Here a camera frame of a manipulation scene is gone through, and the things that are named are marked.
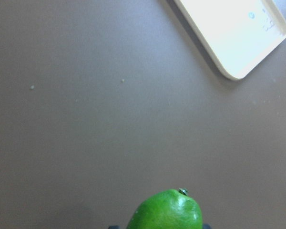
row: table surface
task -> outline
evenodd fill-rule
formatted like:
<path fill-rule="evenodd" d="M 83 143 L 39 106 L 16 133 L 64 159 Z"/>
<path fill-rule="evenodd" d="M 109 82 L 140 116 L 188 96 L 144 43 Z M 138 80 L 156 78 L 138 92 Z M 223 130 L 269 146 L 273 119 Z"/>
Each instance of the table surface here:
<path fill-rule="evenodd" d="M 286 40 L 233 82 L 172 0 L 1 0 L 0 229 L 125 228 L 180 187 L 286 229 Z"/>

